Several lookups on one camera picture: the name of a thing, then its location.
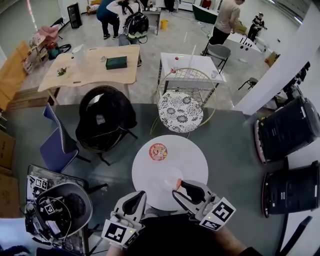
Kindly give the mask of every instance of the black pants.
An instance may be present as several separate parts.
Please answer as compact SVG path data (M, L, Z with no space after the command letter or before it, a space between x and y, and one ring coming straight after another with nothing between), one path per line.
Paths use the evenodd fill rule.
M118 31L119 31L119 26L120 26L120 21L119 18L115 15L105 17L104 19L100 20L102 23L102 30L103 30L103 35L107 36L109 35L108 31L108 24L111 24L113 26L113 35L115 37L118 36Z
M175 6L175 0L164 0L164 5L169 12L173 12L174 6Z
M223 45L224 42L227 40L228 36L230 34L228 33L224 33L221 30L217 29L216 27L214 27L213 29L213 35L209 40L209 43L211 45Z
M252 25L250 27L250 30L249 30L249 33L248 33L248 38L252 41L252 42L255 42L256 40L256 36L258 34L258 29L254 29L255 25Z

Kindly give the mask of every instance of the wire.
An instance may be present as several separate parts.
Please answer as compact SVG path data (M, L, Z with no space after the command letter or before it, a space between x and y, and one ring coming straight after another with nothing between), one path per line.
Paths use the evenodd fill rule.
M63 239L63 243L65 243L65 242L66 242L67 235L68 235L68 233L69 233L69 231L70 231L70 228L71 228L71 224L72 224L72 221L71 221L71 213L70 213L70 211L69 211L68 207L65 205L65 203L64 203L64 202L62 202L61 200L56 199L56 198L51 197L51 196L45 196L45 197L43 197L42 199L44 199L44 198L51 198L51 199L53 199L53 200L59 201L61 204L63 204L63 205L65 206L65 208L66 208L66 209L68 210L68 212L69 212L69 216L70 216L70 225L69 225L68 231L66 232L65 237L64 237L64 239Z
M179 15L174 15L173 13L171 13L172 16L175 16L175 17L178 17L178 18L181 18L181 19L185 19L187 21L190 21L190 22L196 22L196 23L199 23L200 21L197 21L195 19L190 19L190 18L186 18L186 17L182 17L182 16L179 16ZM206 24L204 24L204 22L202 22L203 26L200 28L205 34L210 34L210 32L207 32L207 31L204 31L203 29L207 26Z
M106 252L106 251L109 251L109 249L108 249L108 250L97 251L97 252L95 252L95 253L91 253L90 255L99 254L99 253L103 253L103 252Z

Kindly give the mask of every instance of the cardboard box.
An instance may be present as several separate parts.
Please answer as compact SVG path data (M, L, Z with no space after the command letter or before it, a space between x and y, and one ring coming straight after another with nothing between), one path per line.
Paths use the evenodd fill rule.
M0 130L0 166L11 169L15 142L15 138Z
M0 218L19 218L18 180L0 174Z
M273 64L277 61L279 55L274 51L273 53L270 54L270 56L267 58L266 63L268 66L271 68Z
M12 176L11 170L0 166L0 175Z

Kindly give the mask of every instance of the white rod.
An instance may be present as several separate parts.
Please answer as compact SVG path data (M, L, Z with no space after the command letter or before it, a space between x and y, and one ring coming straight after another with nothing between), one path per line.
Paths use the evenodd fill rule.
M185 32L184 40L183 40L183 45L185 45L186 39L187 39L187 34L188 32Z
M190 58L190 62L189 62L188 68L190 68L190 66L191 66L191 62L192 62L192 59L194 58L196 47L197 47L197 45L195 44L194 47L193 47L193 51L192 51L192 54L191 54L191 58Z

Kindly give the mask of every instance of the floral cushion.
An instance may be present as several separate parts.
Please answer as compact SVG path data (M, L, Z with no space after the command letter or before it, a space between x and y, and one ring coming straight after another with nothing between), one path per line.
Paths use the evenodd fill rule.
M195 130L204 117L200 104L182 92L166 92L159 100L159 116L171 131L188 133Z

